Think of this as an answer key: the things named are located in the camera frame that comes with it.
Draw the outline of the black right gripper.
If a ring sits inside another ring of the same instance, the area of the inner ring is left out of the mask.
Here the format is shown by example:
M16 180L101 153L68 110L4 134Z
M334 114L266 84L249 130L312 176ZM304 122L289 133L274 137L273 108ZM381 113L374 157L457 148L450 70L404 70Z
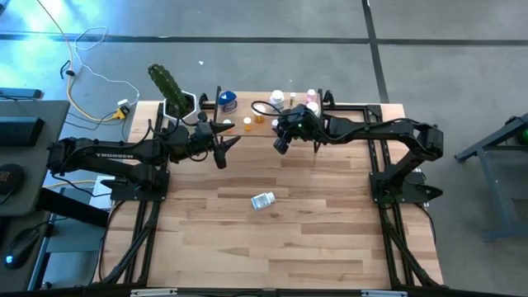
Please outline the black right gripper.
M278 137L288 136L290 139L305 141L319 140L323 135L324 126L321 118L306 105L298 104L291 109L285 109L277 116L275 132Z

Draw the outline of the silver metal bracket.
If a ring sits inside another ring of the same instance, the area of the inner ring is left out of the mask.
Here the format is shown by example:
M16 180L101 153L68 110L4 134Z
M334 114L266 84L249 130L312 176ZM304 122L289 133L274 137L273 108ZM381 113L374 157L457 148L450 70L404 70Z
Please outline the silver metal bracket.
M130 291L130 297L176 297L175 288L140 289Z
M408 293L397 290L362 290L361 297L408 297Z

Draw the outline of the grey metal cart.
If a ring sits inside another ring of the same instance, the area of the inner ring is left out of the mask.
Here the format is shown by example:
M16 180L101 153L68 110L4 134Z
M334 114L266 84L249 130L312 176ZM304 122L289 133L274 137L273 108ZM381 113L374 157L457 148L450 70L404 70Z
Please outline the grey metal cart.
M454 156L458 163L463 163L472 157L478 158L488 189L491 192L492 202L498 211L501 226L495 230L484 231L482 233L482 239L484 241L528 236L528 223L522 223L518 219L514 203L507 202L506 197L501 193L501 183L493 173L488 156L490 151L528 152L528 140L526 141L526 145L502 145L502 143L506 143L510 138L523 135L526 130L528 130L528 113L521 116L513 115L505 122L503 127L459 153L456 153Z

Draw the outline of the dark flat device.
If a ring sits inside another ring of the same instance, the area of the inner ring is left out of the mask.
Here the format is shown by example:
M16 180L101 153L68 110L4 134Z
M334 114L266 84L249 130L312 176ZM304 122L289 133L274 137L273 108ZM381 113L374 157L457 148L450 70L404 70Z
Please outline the dark flat device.
M0 97L11 99L40 99L43 92L40 89L0 87Z

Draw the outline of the blue Tums bottle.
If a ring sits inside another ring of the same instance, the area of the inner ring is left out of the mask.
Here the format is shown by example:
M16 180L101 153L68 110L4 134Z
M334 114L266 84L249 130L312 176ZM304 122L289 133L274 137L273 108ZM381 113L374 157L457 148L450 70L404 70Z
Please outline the blue Tums bottle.
M232 91L225 91L219 95L218 99L219 109L224 114L229 114L237 110L238 97Z

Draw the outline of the grey desk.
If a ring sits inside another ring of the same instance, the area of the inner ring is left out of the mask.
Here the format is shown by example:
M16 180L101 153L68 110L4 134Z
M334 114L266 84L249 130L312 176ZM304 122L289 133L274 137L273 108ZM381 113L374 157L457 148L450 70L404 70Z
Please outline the grey desk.
M59 139L68 109L68 101L0 101L0 117L39 117L44 121L34 146L0 146L0 166L16 163L25 172L25 181L16 193L8 200L0 196L0 217L27 215L35 210L47 174L47 147Z

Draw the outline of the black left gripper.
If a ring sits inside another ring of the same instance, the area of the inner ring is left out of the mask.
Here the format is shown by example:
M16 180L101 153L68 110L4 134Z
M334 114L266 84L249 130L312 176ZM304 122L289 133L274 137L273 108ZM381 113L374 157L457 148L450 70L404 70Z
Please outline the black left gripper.
M214 122L214 121L199 121L195 127L191 141L191 154L198 155L200 153L213 152L215 145L219 144L217 134L228 133L231 134L235 124L231 122ZM221 147L227 153L239 140L240 136L235 136L230 139L221 138Z

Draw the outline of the large white medicine bottle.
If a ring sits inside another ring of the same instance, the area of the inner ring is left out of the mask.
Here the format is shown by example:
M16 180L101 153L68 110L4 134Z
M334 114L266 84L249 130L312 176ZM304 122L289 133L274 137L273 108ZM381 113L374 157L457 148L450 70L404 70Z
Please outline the large white medicine bottle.
M265 192L256 195L250 199L254 210L263 210L276 202L276 198L273 192Z

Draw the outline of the green cactus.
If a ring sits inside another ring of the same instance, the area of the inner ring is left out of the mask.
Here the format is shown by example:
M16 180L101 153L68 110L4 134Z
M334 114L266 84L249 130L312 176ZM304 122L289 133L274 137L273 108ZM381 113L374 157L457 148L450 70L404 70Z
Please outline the green cactus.
M165 111L177 119L187 116L191 111L188 100L170 72L161 64L152 64L148 75L166 100Z

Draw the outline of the black rectangular box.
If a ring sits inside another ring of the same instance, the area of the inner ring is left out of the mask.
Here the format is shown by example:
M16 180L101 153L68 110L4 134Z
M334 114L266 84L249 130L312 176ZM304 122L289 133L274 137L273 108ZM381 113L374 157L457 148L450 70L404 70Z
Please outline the black rectangular box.
M35 146L44 124L40 117L0 117L0 147Z

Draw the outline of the black desk bar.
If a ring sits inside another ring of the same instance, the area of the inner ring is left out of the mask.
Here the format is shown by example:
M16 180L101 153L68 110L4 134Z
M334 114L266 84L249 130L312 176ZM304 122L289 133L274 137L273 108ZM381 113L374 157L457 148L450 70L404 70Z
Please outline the black desk bar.
M106 227L109 219L109 214L104 210L46 188L40 190L35 208L102 228Z

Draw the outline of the black round cap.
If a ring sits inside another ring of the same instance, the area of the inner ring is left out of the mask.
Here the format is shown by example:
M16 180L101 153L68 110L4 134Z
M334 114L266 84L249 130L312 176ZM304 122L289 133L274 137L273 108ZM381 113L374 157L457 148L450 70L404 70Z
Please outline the black round cap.
M24 184L26 174L22 166L6 163L0 166L0 205L7 202Z

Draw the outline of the black computer mouse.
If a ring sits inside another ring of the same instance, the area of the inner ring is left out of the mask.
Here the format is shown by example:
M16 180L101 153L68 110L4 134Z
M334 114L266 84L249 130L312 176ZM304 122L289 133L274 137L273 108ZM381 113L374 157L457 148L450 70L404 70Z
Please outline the black computer mouse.
M9 270L16 270L24 266L40 238L37 228L23 229L9 243L3 258L4 266Z

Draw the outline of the white hexagonal plant pot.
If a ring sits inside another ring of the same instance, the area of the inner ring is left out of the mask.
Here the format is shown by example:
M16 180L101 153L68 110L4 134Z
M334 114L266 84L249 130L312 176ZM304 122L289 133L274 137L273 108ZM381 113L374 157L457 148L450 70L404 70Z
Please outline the white hexagonal plant pot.
M163 100L163 115L174 125L190 125L197 122L197 115L200 112L199 102L196 95L182 91L182 100L179 103Z

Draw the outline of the white medicine bottle blue label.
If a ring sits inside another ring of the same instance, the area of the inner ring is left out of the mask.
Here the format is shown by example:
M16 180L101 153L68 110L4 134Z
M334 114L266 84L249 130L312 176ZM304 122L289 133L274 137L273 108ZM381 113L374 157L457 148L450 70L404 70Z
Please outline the white medicine bottle blue label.
M282 110L285 105L284 93L281 90L274 90L269 98L269 102L278 110Z

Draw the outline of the wooden shelf black metal frame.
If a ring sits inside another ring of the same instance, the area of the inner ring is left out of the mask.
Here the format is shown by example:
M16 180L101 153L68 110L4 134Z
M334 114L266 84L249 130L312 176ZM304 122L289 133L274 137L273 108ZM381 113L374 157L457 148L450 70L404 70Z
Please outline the wooden shelf black metal frame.
M266 108L266 113L273 114L276 113L276 111L268 106L269 98L271 95L271 92L234 92L238 97L238 108L236 111L224 114L218 106L217 111L214 113L215 115L215 121L222 123L224 120L229 119L232 121L233 124L235 124L232 133L222 133L222 136L254 136L254 137L276 137L276 132L272 130L271 122L276 119L276 117L270 117L265 115L265 121L261 124L258 124L255 122L254 113L252 110L252 103L255 102L256 104L262 104ZM319 106L323 104L323 90L319 88L316 93L317 95L317 103ZM296 93L296 99L293 106L290 106L289 100L290 100L290 93L284 92L285 97L285 105L284 109L290 109L298 104L304 104L306 103L306 96L307 92L299 92ZM252 130L250 132L246 132L243 128L243 119L245 117L251 117L252 118Z

